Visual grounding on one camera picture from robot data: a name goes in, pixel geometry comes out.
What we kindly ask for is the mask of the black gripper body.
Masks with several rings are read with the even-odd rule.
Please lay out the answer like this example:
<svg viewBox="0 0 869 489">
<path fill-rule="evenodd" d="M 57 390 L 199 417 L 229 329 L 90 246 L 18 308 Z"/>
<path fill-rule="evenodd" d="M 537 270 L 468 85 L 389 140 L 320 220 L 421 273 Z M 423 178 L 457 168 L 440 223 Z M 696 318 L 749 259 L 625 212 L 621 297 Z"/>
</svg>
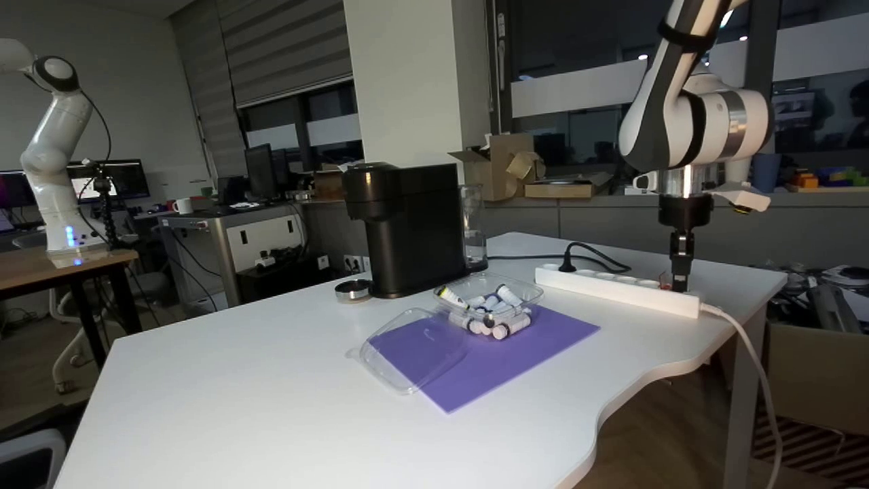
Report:
<svg viewBox="0 0 869 489">
<path fill-rule="evenodd" d="M 690 200 L 663 197 L 658 220 L 673 235 L 692 235 L 711 220 L 713 200 L 701 193 Z"/>
</svg>

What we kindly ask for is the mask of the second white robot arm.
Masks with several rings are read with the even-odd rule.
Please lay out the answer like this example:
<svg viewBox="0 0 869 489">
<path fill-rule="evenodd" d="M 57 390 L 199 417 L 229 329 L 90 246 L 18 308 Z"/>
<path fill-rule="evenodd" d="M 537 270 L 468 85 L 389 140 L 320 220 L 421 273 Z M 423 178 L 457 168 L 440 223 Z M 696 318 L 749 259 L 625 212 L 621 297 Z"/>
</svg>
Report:
<svg viewBox="0 0 869 489">
<path fill-rule="evenodd" d="M 67 162 L 93 111 L 93 103 L 78 87 L 76 69 L 66 58 L 36 58 L 22 42 L 0 39 L 0 72 L 22 73 L 51 95 L 47 114 L 18 156 L 47 228 L 48 262 L 57 270 L 66 270 L 101 259 L 108 246 L 78 212 L 78 202 L 67 179 Z"/>
</svg>

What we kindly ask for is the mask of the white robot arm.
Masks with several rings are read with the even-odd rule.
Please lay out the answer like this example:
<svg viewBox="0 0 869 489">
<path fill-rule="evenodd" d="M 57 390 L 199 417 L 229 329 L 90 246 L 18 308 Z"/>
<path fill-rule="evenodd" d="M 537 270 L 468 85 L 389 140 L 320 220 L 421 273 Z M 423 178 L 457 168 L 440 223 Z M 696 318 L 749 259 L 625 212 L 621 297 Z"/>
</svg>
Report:
<svg viewBox="0 0 869 489">
<path fill-rule="evenodd" d="M 711 220 L 713 200 L 696 183 L 698 166 L 749 164 L 769 137 L 770 111 L 758 90 L 723 87 L 704 56 L 723 20 L 745 0 L 671 0 L 659 45 L 618 125 L 618 156 L 659 179 L 658 220 L 671 228 L 671 288 L 685 291 L 696 228 Z"/>
</svg>

